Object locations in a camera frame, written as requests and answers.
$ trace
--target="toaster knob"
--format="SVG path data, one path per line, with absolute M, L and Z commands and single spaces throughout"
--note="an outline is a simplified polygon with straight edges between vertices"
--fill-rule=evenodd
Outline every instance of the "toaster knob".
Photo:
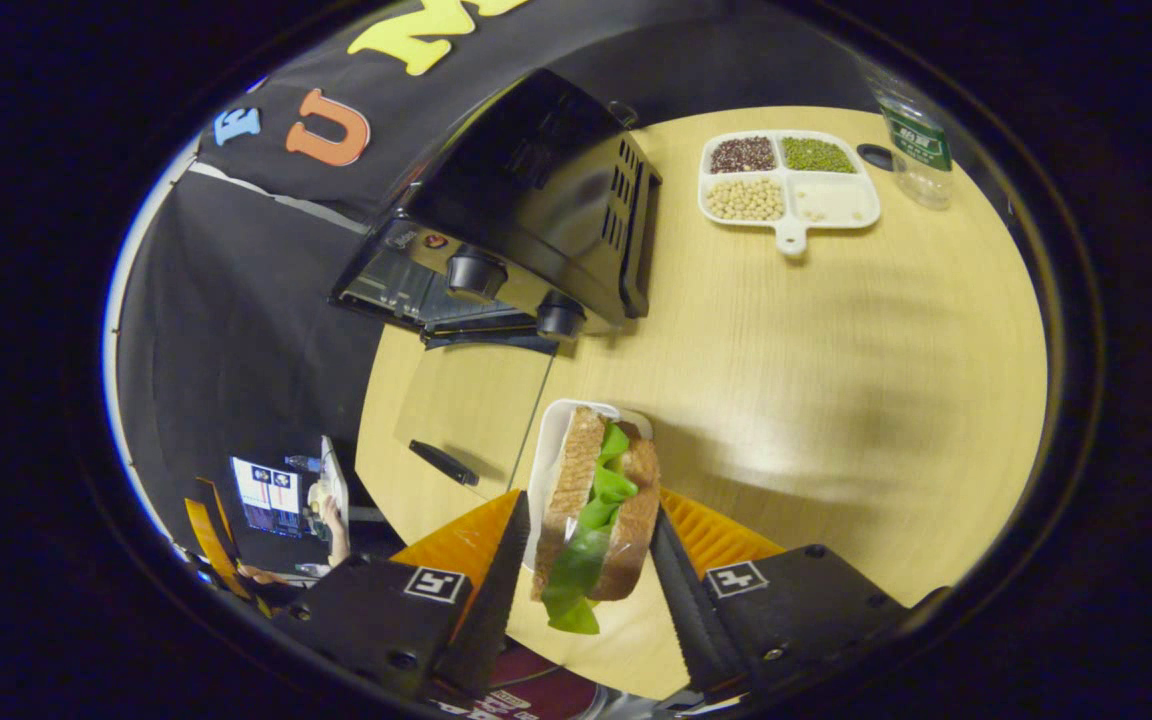
M 585 313 L 576 302 L 569 300 L 561 302 L 561 304 L 545 302 L 536 308 L 536 334 L 545 340 L 576 340 L 584 324 Z
M 455 300 L 486 305 L 505 283 L 505 268 L 477 252 L 457 252 L 447 262 L 447 293 Z

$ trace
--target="divided white dish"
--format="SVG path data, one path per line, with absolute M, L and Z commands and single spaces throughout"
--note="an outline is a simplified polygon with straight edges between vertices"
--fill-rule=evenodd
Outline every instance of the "divided white dish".
M 723 141 L 741 141 L 748 137 L 767 137 L 776 157 L 776 167 L 771 170 L 741 173 L 708 172 L 714 149 Z M 786 137 L 810 138 L 835 145 L 844 152 L 855 173 L 832 173 L 817 170 L 791 170 L 786 168 L 785 150 L 781 141 Z M 705 206 L 705 195 L 710 188 L 726 181 L 750 181 L 772 179 L 780 184 L 785 200 L 785 215 L 778 220 L 737 220 L 719 218 Z M 699 182 L 696 183 L 696 204 L 700 212 L 717 223 L 768 227 L 776 234 L 776 250 L 785 255 L 802 255 L 808 249 L 808 228 L 864 228 L 877 222 L 881 214 L 878 191 L 869 179 L 861 156 L 840 138 L 827 132 L 801 131 L 799 129 L 756 129 L 756 131 L 727 132 L 714 136 L 705 143 L 700 152 Z

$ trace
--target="person's hand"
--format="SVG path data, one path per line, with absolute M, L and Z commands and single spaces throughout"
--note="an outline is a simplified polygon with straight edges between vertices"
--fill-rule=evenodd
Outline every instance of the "person's hand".
M 328 495 L 323 502 L 323 523 L 332 528 L 333 533 L 343 533 L 344 523 L 340 520 L 340 507 L 335 502 L 334 495 Z
M 279 578 L 278 575 L 256 568 L 255 564 L 238 564 L 238 575 L 244 578 L 256 579 L 256 583 L 268 585 L 270 583 L 287 584 L 287 579 Z

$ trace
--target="yellow letter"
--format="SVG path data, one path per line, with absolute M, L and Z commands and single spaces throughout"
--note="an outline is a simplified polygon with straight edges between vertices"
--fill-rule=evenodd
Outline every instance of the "yellow letter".
M 479 6 L 483 17 L 493 17 L 526 3 L 526 0 L 465 0 Z M 374 50 L 407 63 L 407 74 L 419 76 L 452 52 L 447 40 L 416 40 L 417 35 L 468 35 L 473 32 L 473 18 L 461 0 L 420 0 L 424 8 L 416 13 L 381 20 L 365 29 L 349 44 L 349 54 Z

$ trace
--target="plastic water bottle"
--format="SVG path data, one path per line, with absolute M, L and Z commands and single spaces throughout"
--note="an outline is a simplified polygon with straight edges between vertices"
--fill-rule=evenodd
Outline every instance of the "plastic water bottle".
M 927 209 L 950 206 L 954 160 L 945 126 L 929 114 L 929 100 L 890 71 L 856 58 L 890 132 L 896 187 Z
M 288 455 L 283 458 L 283 462 L 287 462 L 288 467 L 306 471 L 306 473 L 320 473 L 323 471 L 323 461 L 308 455 Z

